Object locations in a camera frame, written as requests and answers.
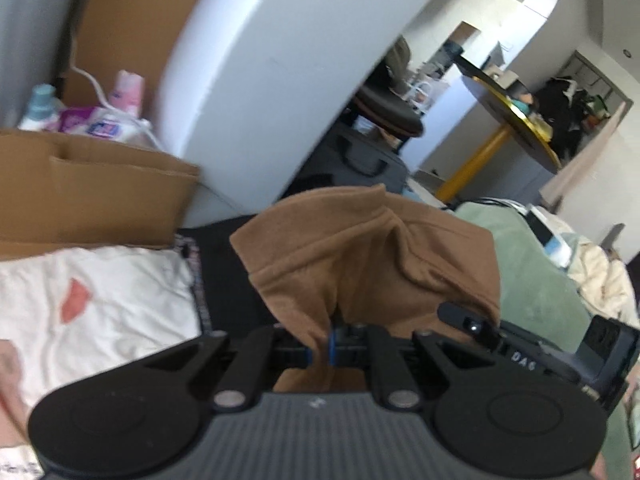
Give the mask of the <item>black knit garment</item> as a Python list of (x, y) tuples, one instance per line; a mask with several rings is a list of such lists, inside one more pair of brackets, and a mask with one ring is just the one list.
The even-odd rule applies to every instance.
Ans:
[(260, 326), (277, 322), (250, 284), (230, 243), (231, 235), (253, 218), (250, 214), (177, 232), (176, 243), (181, 243), (183, 255), (198, 268), (195, 291), (204, 332), (224, 330), (232, 338), (243, 338)]

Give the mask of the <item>light green blanket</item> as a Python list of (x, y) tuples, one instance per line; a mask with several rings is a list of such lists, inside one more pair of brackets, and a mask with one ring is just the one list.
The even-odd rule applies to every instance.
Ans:
[(501, 281), (501, 316), (524, 330), (573, 351), (593, 315), (639, 327), (637, 301), (625, 263), (575, 232), (555, 214), (541, 213), (572, 250), (558, 268), (516, 209), (466, 202), (454, 214), (491, 232)]

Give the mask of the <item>black stool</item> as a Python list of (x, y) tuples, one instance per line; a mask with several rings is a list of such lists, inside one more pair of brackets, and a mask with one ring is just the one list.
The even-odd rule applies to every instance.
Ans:
[(423, 136), (420, 114), (390, 89), (362, 86), (349, 107), (399, 140)]

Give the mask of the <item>cream bear print duvet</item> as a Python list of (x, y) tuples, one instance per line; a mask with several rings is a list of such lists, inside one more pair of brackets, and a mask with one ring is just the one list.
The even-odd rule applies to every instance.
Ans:
[(173, 250), (70, 248), (1, 265), (1, 475), (42, 475), (27, 419), (51, 391), (192, 339), (194, 277)]

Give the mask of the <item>detergent bottle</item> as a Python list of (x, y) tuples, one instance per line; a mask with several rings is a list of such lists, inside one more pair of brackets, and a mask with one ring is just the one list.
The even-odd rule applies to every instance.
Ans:
[(61, 107), (50, 84), (32, 88), (25, 114), (17, 128), (25, 131), (56, 131), (60, 123)]

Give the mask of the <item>brown cardboard sheet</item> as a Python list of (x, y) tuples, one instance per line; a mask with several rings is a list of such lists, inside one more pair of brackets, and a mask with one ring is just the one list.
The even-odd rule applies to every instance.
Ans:
[(1, 133), (1, 257), (71, 247), (164, 248), (200, 170), (168, 154), (68, 133)]

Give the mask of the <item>white purple plastic bags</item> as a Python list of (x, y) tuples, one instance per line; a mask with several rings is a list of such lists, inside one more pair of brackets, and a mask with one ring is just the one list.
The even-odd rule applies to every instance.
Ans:
[(58, 132), (152, 148), (146, 125), (129, 115), (116, 114), (100, 106), (70, 107), (63, 110)]

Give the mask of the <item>brown printed t-shirt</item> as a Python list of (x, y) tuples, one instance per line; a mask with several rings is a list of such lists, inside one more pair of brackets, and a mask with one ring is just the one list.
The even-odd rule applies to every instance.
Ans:
[(331, 318), (383, 326), (408, 338), (434, 330), (446, 301), (500, 321), (500, 276), (491, 232), (450, 212), (386, 192), (382, 185), (318, 188), (280, 200), (230, 237), (260, 298), (310, 349), (277, 392), (360, 390), (363, 374), (328, 362)]

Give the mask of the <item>grey cabinet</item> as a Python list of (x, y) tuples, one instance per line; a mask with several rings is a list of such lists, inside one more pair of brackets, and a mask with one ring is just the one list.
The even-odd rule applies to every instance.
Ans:
[(1, 0), (1, 125), (20, 121), (36, 84), (52, 78), (73, 0)]

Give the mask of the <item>pink bottle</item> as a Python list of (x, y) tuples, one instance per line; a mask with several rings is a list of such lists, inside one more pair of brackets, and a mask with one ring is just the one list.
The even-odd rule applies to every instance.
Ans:
[(136, 73), (120, 70), (114, 88), (107, 98), (108, 104), (135, 118), (141, 117), (145, 80)]

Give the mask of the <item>black suitcase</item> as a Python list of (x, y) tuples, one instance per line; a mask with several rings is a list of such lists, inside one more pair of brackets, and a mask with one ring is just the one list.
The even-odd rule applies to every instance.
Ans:
[(341, 122), (326, 132), (286, 191), (294, 194), (328, 186), (373, 186), (401, 194), (408, 169), (390, 148)]

